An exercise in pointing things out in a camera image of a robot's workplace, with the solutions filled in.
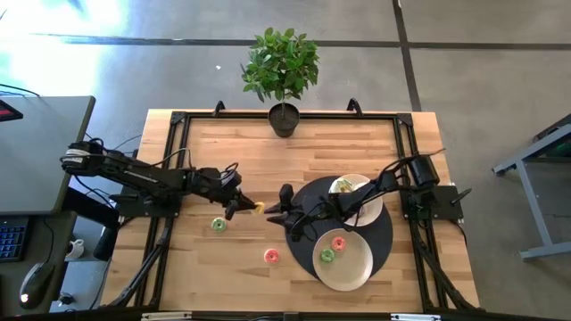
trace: green ring toy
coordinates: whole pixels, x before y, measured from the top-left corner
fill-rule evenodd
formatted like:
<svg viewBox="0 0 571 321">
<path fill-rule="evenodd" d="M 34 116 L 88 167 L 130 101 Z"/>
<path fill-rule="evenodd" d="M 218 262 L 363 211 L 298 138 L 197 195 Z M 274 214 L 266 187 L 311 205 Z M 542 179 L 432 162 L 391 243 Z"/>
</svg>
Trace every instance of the green ring toy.
<svg viewBox="0 0 571 321">
<path fill-rule="evenodd" d="M 335 259 L 335 253 L 331 249 L 321 251 L 321 260 L 326 263 L 331 263 Z"/>
<path fill-rule="evenodd" d="M 211 227 L 214 231 L 216 232 L 224 232 L 224 230 L 226 229 L 226 221 L 224 220 L 224 218 L 215 218 L 212 221 Z"/>
</svg>

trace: keyboard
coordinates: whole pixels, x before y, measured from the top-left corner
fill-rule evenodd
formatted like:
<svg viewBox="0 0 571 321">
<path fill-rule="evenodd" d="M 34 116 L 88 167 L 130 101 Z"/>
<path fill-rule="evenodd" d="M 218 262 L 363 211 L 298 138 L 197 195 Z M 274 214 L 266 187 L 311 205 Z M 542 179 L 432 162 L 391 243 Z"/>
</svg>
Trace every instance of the keyboard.
<svg viewBox="0 0 571 321">
<path fill-rule="evenodd" d="M 24 259 L 27 217 L 0 217 L 0 263 Z"/>
</svg>

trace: wooden tabletop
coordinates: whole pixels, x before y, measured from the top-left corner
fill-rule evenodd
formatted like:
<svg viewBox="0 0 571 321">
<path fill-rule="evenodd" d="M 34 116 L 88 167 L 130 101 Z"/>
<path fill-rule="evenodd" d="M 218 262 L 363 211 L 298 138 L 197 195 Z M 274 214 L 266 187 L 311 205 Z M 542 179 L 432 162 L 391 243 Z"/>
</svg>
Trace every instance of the wooden tabletop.
<svg viewBox="0 0 571 321">
<path fill-rule="evenodd" d="M 162 159 L 171 112 L 149 111 L 138 159 Z M 412 118 L 419 151 L 441 149 L 435 114 L 413 112 Z M 174 146 L 178 146 L 179 136 Z M 243 192 L 267 205 L 277 202 L 277 192 L 284 183 L 298 191 L 319 177 L 358 173 L 373 178 L 397 157 L 393 126 L 386 120 L 303 119 L 294 135 L 284 139 L 273 133 L 265 119 L 194 119 L 188 148 L 197 168 L 223 169 L 239 162 Z M 445 153 L 433 156 L 433 161 L 441 184 L 449 184 Z M 224 216 L 221 206 L 187 196 L 170 242 L 161 310 L 420 311 L 409 226 L 401 217 L 398 194 L 390 193 L 384 201 L 393 221 L 393 248 L 388 260 L 361 288 L 337 292 L 297 264 L 283 227 L 245 212 L 236 214 L 227 230 L 217 234 L 210 225 L 214 218 Z M 139 268 L 148 225 L 149 219 L 137 218 L 120 230 L 102 303 L 117 297 Z M 461 232 L 447 221 L 435 221 L 434 232 L 443 270 L 466 299 L 478 306 Z M 276 265 L 263 260 L 269 248 L 279 251 Z M 153 273 L 147 299 L 153 289 Z M 427 273 L 427 278 L 436 303 L 432 274 Z"/>
</svg>

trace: black round tray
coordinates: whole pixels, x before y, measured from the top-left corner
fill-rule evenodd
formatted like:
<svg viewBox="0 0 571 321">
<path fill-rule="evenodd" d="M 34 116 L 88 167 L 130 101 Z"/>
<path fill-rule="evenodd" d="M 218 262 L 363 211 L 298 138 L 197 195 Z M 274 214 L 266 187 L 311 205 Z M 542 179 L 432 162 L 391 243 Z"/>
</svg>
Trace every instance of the black round tray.
<svg viewBox="0 0 571 321">
<path fill-rule="evenodd" d="M 322 177 L 308 183 L 294 196 L 294 202 L 301 202 L 306 195 L 319 195 L 327 198 L 329 187 L 337 178 L 339 177 Z M 343 228 L 341 223 L 333 218 L 318 220 L 313 223 L 313 226 L 317 231 L 316 241 L 332 229 Z M 304 231 L 307 235 L 313 237 L 314 232 L 309 226 L 305 226 Z M 355 232 L 367 241 L 373 252 L 373 270 L 371 271 L 371 276 L 373 276 L 386 262 L 393 246 L 393 223 L 386 206 L 383 206 L 381 215 L 373 223 L 366 226 L 358 226 L 355 228 Z M 289 234 L 285 234 L 285 239 L 294 258 L 302 268 L 319 279 L 315 273 L 315 268 L 313 268 L 313 248 L 315 247 L 315 242 L 308 240 L 307 237 L 302 237 L 299 242 L 293 242 Z"/>
</svg>

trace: concrete floor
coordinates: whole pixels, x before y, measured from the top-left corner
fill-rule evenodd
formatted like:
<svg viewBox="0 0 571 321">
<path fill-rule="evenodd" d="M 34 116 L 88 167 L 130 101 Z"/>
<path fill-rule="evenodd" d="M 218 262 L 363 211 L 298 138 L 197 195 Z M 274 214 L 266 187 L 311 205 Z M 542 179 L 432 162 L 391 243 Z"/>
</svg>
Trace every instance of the concrete floor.
<svg viewBox="0 0 571 321">
<path fill-rule="evenodd" d="M 0 82 L 42 95 L 94 95 L 88 132 L 110 146 L 141 133 L 151 108 L 213 108 L 223 100 L 232 109 L 267 109 L 255 95 L 242 93 L 238 63 L 246 62 L 246 47 L 65 45 L 22 34 L 250 39 L 273 26 L 294 27 L 318 40 L 398 40 L 390 0 L 32 3 L 31 8 L 9 3 L 0 21 Z M 401 0 L 401 5 L 410 41 L 571 42 L 566 0 Z M 341 110 L 356 97 L 364 110 L 410 111 L 400 49 L 323 47 L 319 54 L 319 85 L 297 103 L 301 109 Z M 520 260 L 520 250 L 541 240 L 517 173 L 497 178 L 490 168 L 571 112 L 570 52 L 411 50 L 411 56 L 422 109 L 437 113 L 451 176 L 460 188 L 474 189 L 463 208 L 482 307 L 568 318 L 571 255 Z M 134 141 L 122 149 L 136 146 Z M 86 182 L 119 191 L 101 179 Z M 92 243 L 100 232 L 83 220 L 76 226 L 76 234 Z M 560 233 L 571 237 L 571 230 Z M 70 280 L 85 270 L 101 274 L 104 263 L 98 263 L 71 267 Z M 64 291 L 83 298 L 74 309 L 86 309 L 97 286 L 73 284 L 67 282 Z"/>
</svg>

